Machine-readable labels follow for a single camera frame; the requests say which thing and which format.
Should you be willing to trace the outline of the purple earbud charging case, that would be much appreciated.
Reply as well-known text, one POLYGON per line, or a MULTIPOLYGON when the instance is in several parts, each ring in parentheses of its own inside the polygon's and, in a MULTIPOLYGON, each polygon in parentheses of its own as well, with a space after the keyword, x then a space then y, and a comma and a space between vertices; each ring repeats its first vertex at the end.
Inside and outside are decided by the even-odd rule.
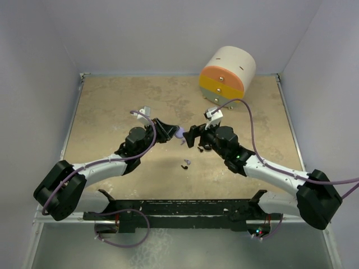
POLYGON ((183 139, 183 133, 185 132, 183 127, 179 127, 179 129, 177 130, 177 132, 174 134, 175 138, 177 139, 183 139))

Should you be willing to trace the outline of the purple black wireless earbud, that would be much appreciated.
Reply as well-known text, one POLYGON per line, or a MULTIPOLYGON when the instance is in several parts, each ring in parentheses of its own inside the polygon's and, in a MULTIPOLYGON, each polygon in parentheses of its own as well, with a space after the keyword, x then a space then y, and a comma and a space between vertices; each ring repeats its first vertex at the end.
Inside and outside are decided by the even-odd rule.
POLYGON ((184 170, 187 170, 189 168, 189 166, 191 165, 191 161, 188 159, 184 159, 183 161, 185 162, 185 164, 181 165, 181 168, 184 170))

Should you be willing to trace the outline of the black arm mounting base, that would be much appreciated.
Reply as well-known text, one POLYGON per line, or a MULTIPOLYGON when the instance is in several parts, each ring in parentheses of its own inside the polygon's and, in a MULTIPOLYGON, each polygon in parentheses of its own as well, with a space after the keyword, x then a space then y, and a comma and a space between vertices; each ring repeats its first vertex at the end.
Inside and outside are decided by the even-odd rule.
POLYGON ((270 232, 270 221, 280 214, 268 214, 259 207, 266 194, 259 190, 250 199, 219 200, 114 200, 99 213, 84 213, 84 219, 96 226, 112 224, 118 233, 134 233, 136 229, 228 229, 254 231, 254 224, 270 232))

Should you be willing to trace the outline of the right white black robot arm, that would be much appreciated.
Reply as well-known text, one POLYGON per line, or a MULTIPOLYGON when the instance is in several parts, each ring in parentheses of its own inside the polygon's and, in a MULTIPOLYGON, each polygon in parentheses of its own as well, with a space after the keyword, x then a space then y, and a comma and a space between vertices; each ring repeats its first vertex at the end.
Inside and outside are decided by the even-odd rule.
POLYGON ((249 207, 250 215, 255 219, 263 219, 267 214, 283 209, 285 214, 297 215, 313 228, 324 230, 343 202, 324 172, 315 169, 308 173, 267 161, 241 146, 229 126, 194 125, 183 136, 189 148, 199 138, 199 145, 209 146, 231 172, 262 180, 289 194, 282 201, 271 202, 268 201, 270 195, 262 195, 249 207))

